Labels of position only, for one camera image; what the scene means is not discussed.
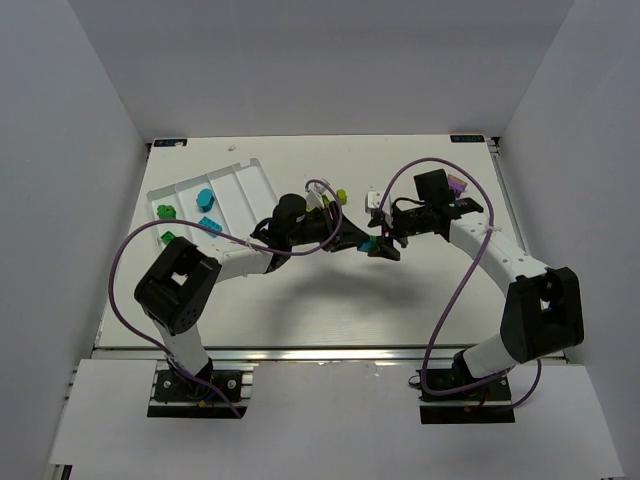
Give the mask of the purple lego brick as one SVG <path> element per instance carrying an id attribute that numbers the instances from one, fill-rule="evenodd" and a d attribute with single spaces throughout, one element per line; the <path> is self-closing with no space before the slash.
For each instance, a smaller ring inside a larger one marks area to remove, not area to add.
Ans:
<path id="1" fill-rule="evenodd" d="M 468 184 L 464 180 L 449 174 L 447 176 L 447 181 L 456 198 L 459 198 L 463 193 L 466 192 Z"/>

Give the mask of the blue rounded lego brick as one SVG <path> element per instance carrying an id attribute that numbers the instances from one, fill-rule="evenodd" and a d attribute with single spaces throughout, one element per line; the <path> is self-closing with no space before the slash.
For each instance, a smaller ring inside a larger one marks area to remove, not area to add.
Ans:
<path id="1" fill-rule="evenodd" d="M 196 197 L 196 205 L 202 212 L 209 212 L 215 203 L 215 196 L 211 189 L 202 189 Z"/>

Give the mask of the green long lego brick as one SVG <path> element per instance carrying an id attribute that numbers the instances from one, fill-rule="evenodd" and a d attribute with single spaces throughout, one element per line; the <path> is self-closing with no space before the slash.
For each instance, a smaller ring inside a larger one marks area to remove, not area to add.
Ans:
<path id="1" fill-rule="evenodd" d="M 160 236 L 160 239 L 164 245 L 168 245 L 174 238 L 175 235 L 171 231 L 166 231 Z"/>

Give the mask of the green square lego brick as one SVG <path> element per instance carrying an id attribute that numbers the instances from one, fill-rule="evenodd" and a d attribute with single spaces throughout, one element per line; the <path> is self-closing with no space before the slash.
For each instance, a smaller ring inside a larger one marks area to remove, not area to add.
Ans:
<path id="1" fill-rule="evenodd" d="M 156 207 L 156 216 L 161 220 L 176 219 L 177 212 L 173 205 L 161 204 Z"/>

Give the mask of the teal square lego brick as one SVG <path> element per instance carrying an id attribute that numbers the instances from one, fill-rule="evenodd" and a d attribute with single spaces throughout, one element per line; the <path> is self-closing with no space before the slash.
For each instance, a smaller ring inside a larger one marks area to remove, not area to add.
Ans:
<path id="1" fill-rule="evenodd" d="M 359 252 L 369 253 L 376 248 L 376 239 L 370 238 L 368 241 L 358 245 L 357 250 Z"/>

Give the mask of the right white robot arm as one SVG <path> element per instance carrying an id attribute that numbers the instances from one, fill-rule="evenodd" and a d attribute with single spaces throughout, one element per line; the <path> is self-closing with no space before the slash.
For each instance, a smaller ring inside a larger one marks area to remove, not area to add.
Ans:
<path id="1" fill-rule="evenodd" d="M 370 256 L 400 257 L 411 236 L 434 233 L 466 253 L 471 271 L 482 269 L 505 298 L 498 332 L 458 352 L 449 379 L 438 384 L 420 371 L 420 387 L 430 397 L 479 389 L 514 367 L 577 346 L 584 340 L 580 285 L 568 267 L 554 269 L 509 240 L 495 223 L 489 203 L 455 195 L 439 169 L 414 178 L 418 199 L 403 210 L 387 192 L 368 192 L 365 210 L 381 229 Z"/>

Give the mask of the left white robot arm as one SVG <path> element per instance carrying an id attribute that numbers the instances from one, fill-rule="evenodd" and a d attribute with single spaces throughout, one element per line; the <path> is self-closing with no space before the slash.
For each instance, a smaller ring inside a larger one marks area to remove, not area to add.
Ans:
<path id="1" fill-rule="evenodd" d="M 271 273 L 283 266 L 295 246 L 318 243 L 326 252 L 360 248 L 370 235 L 340 213 L 335 201 L 306 209 L 305 199 L 286 194 L 272 214 L 261 220 L 250 237 L 268 251 L 236 244 L 208 256 L 184 237 L 172 239 L 134 290 L 134 299 L 161 333 L 173 356 L 172 370 L 183 392 L 200 400 L 213 375 L 212 361 L 202 344 L 196 322 L 214 285 L 236 277 Z"/>

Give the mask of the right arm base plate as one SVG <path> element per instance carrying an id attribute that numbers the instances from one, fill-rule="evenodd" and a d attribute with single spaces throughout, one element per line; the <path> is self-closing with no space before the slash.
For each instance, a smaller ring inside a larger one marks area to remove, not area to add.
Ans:
<path id="1" fill-rule="evenodd" d="M 422 425 L 512 424 L 515 414 L 508 380 L 501 378 L 478 389 L 434 396 L 421 386 L 419 372 L 408 379 L 418 392 Z"/>

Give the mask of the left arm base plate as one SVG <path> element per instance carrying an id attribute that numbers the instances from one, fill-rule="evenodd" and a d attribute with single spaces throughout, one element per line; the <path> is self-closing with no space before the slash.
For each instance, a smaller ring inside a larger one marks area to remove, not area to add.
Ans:
<path id="1" fill-rule="evenodd" d="M 243 417 L 247 411 L 253 374 L 242 370 L 214 370 L 210 382 L 233 404 Z M 154 377 L 147 407 L 148 418 L 238 419 L 232 408 L 211 388 L 187 383 L 168 367 Z"/>

